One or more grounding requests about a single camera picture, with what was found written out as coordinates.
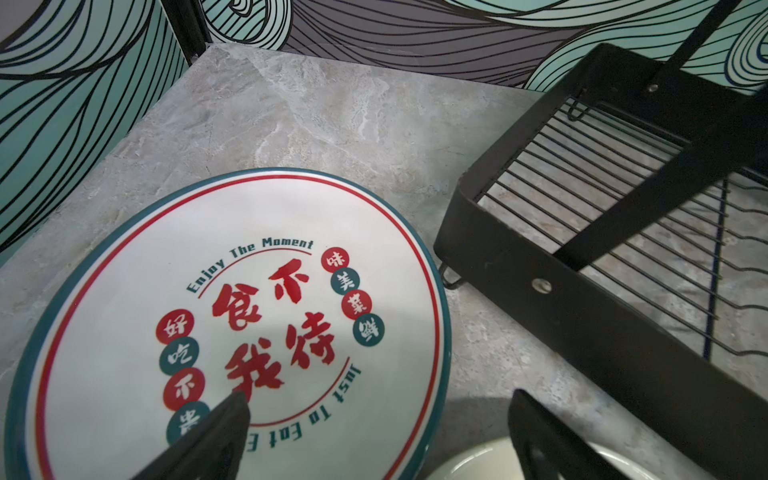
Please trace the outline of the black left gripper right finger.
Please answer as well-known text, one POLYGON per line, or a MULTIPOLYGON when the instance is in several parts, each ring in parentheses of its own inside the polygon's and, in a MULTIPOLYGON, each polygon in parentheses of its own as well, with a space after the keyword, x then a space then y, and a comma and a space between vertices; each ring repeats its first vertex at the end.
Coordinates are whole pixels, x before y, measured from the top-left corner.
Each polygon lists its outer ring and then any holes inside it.
POLYGON ((623 479, 592 449, 523 389, 514 391, 507 414, 509 436, 526 479, 623 479))

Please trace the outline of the white plate red Chinese characters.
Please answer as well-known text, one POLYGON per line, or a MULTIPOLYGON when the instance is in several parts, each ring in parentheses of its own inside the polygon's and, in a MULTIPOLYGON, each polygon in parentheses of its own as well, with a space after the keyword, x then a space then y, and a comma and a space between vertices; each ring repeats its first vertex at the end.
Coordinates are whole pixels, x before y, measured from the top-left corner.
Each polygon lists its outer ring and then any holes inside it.
POLYGON ((11 388, 9 479, 128 479, 231 395, 241 479, 412 479, 451 322, 415 229, 348 180, 245 170, 118 227, 42 314, 11 388))

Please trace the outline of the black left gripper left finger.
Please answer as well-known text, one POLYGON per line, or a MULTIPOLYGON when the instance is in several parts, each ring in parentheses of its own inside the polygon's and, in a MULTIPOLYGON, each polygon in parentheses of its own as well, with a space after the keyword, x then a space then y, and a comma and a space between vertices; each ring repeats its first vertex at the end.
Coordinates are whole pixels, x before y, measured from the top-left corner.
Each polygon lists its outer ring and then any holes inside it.
POLYGON ((249 425, 246 396, 234 392, 134 479, 235 479, 249 425))

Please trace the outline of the cream floral painted plate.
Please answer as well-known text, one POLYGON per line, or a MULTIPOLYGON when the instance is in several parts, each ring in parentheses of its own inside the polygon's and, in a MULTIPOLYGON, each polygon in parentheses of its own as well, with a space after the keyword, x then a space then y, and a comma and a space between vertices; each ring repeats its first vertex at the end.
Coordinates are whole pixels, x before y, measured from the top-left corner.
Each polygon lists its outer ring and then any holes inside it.
MULTIPOLYGON (((659 477, 606 447, 589 442, 614 468, 628 479, 658 480, 659 477)), ((446 461, 427 476, 428 480, 523 480, 524 475, 509 438, 500 438, 472 447, 446 461)))

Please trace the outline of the black corner frame post left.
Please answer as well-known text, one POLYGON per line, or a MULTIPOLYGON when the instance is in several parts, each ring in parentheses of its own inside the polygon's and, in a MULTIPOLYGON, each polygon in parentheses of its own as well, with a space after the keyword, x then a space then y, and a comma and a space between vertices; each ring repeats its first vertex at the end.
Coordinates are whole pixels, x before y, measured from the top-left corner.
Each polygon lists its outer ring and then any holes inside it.
POLYGON ((183 51, 192 65, 212 42, 200 0, 161 0, 165 14, 183 51))

